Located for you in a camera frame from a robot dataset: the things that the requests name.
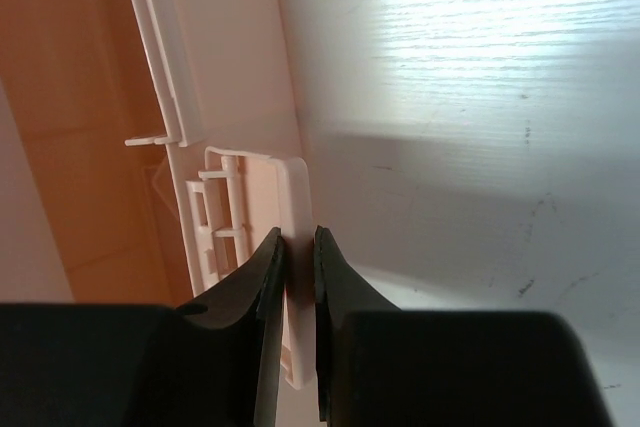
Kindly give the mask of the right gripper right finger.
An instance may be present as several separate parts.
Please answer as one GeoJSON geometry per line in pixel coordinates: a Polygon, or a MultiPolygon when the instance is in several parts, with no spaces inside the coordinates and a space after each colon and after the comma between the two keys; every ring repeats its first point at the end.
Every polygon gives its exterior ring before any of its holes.
{"type": "Polygon", "coordinates": [[[316,228],[313,269],[319,417],[329,426],[347,426],[362,410],[365,389],[361,325],[399,308],[347,262],[327,227],[316,228]]]}

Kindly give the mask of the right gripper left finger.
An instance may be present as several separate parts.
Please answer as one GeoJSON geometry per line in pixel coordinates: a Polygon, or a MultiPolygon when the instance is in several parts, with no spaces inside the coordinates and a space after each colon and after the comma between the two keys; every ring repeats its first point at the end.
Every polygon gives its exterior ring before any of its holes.
{"type": "Polygon", "coordinates": [[[285,242],[274,227],[241,267],[180,306],[203,339],[187,342],[187,412],[198,426],[273,426],[283,335],[285,242]]]}

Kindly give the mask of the pink plastic tool box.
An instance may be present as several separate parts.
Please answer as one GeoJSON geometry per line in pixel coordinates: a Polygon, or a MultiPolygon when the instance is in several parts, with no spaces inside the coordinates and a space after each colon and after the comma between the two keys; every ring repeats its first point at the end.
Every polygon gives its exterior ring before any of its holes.
{"type": "Polygon", "coordinates": [[[1,0],[1,298],[177,304],[280,228],[314,375],[313,226],[279,0],[1,0]]]}

